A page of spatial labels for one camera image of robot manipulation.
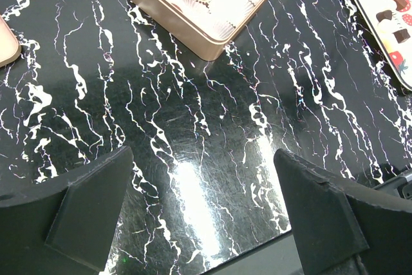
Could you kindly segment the brown tin lid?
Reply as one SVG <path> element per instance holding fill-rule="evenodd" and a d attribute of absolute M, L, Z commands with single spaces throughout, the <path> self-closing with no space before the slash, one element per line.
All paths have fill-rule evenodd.
<path fill-rule="evenodd" d="M 0 67 L 14 62 L 21 54 L 21 46 L 6 21 L 0 17 Z"/>

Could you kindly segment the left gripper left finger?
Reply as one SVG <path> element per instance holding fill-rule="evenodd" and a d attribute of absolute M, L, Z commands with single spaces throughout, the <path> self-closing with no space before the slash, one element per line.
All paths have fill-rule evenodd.
<path fill-rule="evenodd" d="M 133 167 L 120 147 L 37 185 L 1 190 L 1 274 L 99 274 Z"/>

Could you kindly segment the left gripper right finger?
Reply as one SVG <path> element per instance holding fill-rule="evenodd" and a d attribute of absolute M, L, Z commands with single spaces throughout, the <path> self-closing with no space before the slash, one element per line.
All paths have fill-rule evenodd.
<path fill-rule="evenodd" d="M 284 149 L 274 165 L 305 274 L 411 274 L 411 171 L 366 187 Z"/>

